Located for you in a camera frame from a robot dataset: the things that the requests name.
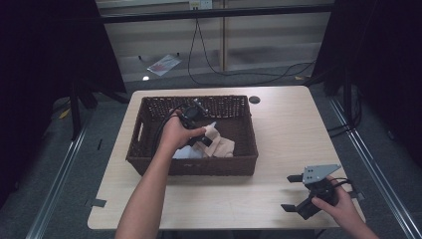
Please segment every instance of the wicker basket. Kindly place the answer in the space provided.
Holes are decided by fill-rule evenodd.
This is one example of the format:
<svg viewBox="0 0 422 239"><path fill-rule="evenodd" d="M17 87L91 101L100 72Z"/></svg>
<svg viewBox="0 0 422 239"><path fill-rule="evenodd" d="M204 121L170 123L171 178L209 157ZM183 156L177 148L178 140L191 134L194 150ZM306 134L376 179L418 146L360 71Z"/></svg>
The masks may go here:
<svg viewBox="0 0 422 239"><path fill-rule="evenodd" d="M169 175L253 175L258 151L246 96L143 98L127 161L143 175L151 162L152 141L160 123L170 109L191 105L193 99L209 111L197 124L216 121L221 136L235 141L234 156L173 159Z"/></svg>

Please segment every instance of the light wood tabletop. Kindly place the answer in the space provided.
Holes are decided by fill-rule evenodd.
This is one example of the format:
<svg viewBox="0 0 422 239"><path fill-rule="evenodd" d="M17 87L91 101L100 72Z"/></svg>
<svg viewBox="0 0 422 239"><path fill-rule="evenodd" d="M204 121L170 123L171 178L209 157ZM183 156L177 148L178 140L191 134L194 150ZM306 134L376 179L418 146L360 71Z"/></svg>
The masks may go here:
<svg viewBox="0 0 422 239"><path fill-rule="evenodd" d="M337 227L319 212L308 220L281 204L298 205L309 192L287 177L307 165L340 164L316 104L305 87L139 91L132 95L93 207L92 229L115 229L141 176L125 160L143 97L257 96L250 104L259 157L253 176L169 176L160 229L322 229ZM332 174L346 177L343 168ZM363 217L360 206L354 201Z"/></svg>

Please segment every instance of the cloth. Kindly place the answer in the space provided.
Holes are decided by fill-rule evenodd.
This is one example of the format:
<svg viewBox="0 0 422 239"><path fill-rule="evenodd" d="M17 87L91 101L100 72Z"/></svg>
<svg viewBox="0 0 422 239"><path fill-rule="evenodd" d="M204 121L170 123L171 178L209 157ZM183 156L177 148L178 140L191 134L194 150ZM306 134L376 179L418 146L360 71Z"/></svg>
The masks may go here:
<svg viewBox="0 0 422 239"><path fill-rule="evenodd" d="M186 145L181 149L177 149L173 158L233 157L235 142L222 137L215 128L215 122L205 126L205 129L205 136L212 140L209 147L198 141L192 147Z"/></svg>
<svg viewBox="0 0 422 239"><path fill-rule="evenodd" d="M205 129L205 136L212 140L211 145L207 147L202 142L196 142L192 148L201 149L204 152L203 157L232 157L233 150L235 149L235 142L222 137L213 124L205 126Z"/></svg>

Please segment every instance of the person's right hand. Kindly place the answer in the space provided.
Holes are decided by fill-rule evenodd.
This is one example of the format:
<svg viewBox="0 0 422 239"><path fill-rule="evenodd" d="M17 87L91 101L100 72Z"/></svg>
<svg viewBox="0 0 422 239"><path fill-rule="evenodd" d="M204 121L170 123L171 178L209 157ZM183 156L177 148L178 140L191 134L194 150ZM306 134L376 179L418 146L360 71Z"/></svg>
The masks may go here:
<svg viewBox="0 0 422 239"><path fill-rule="evenodd" d="M338 181L331 176L327 177L332 184L338 184ZM328 213L335 222L346 232L351 234L354 238L378 238L363 222L359 213L351 201L350 195L338 186L335 188L335 193L338 197L338 203L331 206L320 198L314 197L313 204L319 209Z"/></svg>

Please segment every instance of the black cable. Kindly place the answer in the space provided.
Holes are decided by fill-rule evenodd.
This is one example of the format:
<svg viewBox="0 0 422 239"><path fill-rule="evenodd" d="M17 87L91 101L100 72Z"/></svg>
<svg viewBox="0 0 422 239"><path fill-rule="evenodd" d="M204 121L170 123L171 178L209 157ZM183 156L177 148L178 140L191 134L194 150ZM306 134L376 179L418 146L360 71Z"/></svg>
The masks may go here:
<svg viewBox="0 0 422 239"><path fill-rule="evenodd" d="M202 41L202 49L204 51L204 55L205 55L205 59L207 61L208 66L210 67L210 69L215 73L218 74L220 76L224 76L224 77L231 77L231 76L239 76L239 75L258 75L258 76L271 76L271 77L276 77L274 79L268 80L268 81L264 81L264 82L260 82L260 83L253 83L253 84L235 84L235 85L222 85L222 84L206 84L206 83L199 83L197 81L195 81L195 79L193 78L193 76L190 73L190 60L191 60L191 55L192 55L192 51L193 51L193 46L195 43L195 37L196 37L196 33L199 30L199 35L201 37L201 41ZM187 71L189 74L190 79L198 84L198 85L202 85L202 86L214 86L214 87L218 87L218 86L223 86L223 87L228 87L228 86L255 86L255 85L260 85L260 84L266 84L266 83L270 83L273 81L276 81L278 79L281 79L283 77L290 77L290 76L295 76L297 74L300 74L302 72L304 72L307 68L309 68L311 65L313 65L316 61L312 61L310 63L299 63L299 64L294 64L288 67L288 69L281 75L277 75L277 74L266 74L266 73L233 73L233 74L224 74L224 73L219 73L217 71L214 70L214 68L211 66L209 60L208 60L208 55L206 53L206 48L205 48L205 43L204 43L204 39L202 37L202 31L201 31L201 27L199 26L199 21L198 19L196 19L196 27L195 27L195 32L193 34L193 39L192 39L192 45L190 47L190 52L189 52L189 58L188 58L188 65L187 65ZM302 69L299 72L296 72L294 74L289 74L288 72L292 67L298 66L298 65L307 65L304 69Z"/></svg>
<svg viewBox="0 0 422 239"><path fill-rule="evenodd" d="M329 181L334 181L334 180L349 180L349 179L345 177L336 177L336 178L330 179Z"/></svg>
<svg viewBox="0 0 422 239"><path fill-rule="evenodd" d="M341 182L339 182L339 183L337 183L337 184L333 185L332 187L333 187L333 188L340 187L340 186L342 186L343 184L350 184L350 185L353 187L353 182L352 182L350 179L346 179L345 181L341 181Z"/></svg>
<svg viewBox="0 0 422 239"><path fill-rule="evenodd" d="M162 120L160 126L158 127L158 130L155 132L155 136L154 139L152 140L152 147L151 147L151 158L153 158L155 156L155 153L157 151L157 147L158 147L158 140L161 136L162 130L164 129L165 124L172 118L175 117L173 116L173 113L177 110L182 109L183 107L186 107L186 104L180 104L179 106L177 106L176 108L172 109Z"/></svg>
<svg viewBox="0 0 422 239"><path fill-rule="evenodd" d="M328 75L329 73L337 70L341 66L342 66L342 63L337 63L337 64L331 66L330 68L328 68L326 71L320 73L319 75L312 76L309 80L307 80L306 82L304 82L302 84L302 86L310 87L310 86L312 86L314 84L319 84L319 83L323 82L324 81L324 78L326 77L326 75Z"/></svg>
<svg viewBox="0 0 422 239"><path fill-rule="evenodd" d="M357 90L357 99L356 99L356 102L354 104L354 114L355 114L355 117L353 118L353 122L354 122L353 128L347 128L347 129L345 129L341 132L338 132L336 134L332 134L329 137L333 138L333 137L339 136L339 135L341 135L345 132L352 131L352 130L356 129L359 126L361 119L362 119L362 100L361 100L360 90ZM333 131L333 130L337 130L337 129L340 129L340 128L343 128L343 127L349 127L349 124L347 123L347 124L343 124L343 125L340 125L340 126L336 126L336 127L328 129L327 131Z"/></svg>
<svg viewBox="0 0 422 239"><path fill-rule="evenodd" d="M355 51L355 54L352 56L352 61L350 61L352 64L353 64L354 62L356 62L357 55L359 54L360 49L361 49L361 48L362 48L362 46L363 46L363 41L364 41L364 38L365 38L365 36L366 36L366 32L367 32L367 30L368 30L368 27L369 27L369 24L370 24L370 22L371 22L371 19L373 18L373 15L374 15L374 12L375 12L375 9L376 9L377 5L378 5L378 0L376 0L376 1L375 1L375 3L373 4L373 8L372 8L372 10L371 10L371 12L370 12L369 19L366 21L366 24L365 24L365 26L364 26L364 28L363 28L363 33L362 33L362 35L361 35L361 37L360 37L360 39L359 39L359 41L358 41L358 44L357 44L357 50ZM310 80L310 82L309 82L309 86L310 86L311 84L315 83L315 82L317 82L317 81L312 81L312 80ZM360 121L361 121L361 102L360 102L360 94L358 94L358 100L359 100L359 114L356 114L356 117L357 117L357 124L359 124L359 123L360 123ZM355 128L357 127L357 124L356 124L356 123L354 124L354 128L349 128L349 129L346 129L346 130L344 130L344 131L342 131L342 132L340 132L340 133L337 133L337 134L331 135L330 137L331 137L331 138L333 138L333 137L336 137L336 136L338 136L338 135L341 135L341 134L343 134L343 133L345 133L345 132L347 132L347 131L351 131L351 130L353 130L353 129L355 129ZM338 126L338 127L335 127L335 128L342 128L342 127L346 127L346 126L348 126L348 124L345 124L345 125L342 125L342 126Z"/></svg>
<svg viewBox="0 0 422 239"><path fill-rule="evenodd" d="M322 235L322 233L324 233L326 231L326 229L322 229L317 235L316 235L316 239L320 237L320 235Z"/></svg>

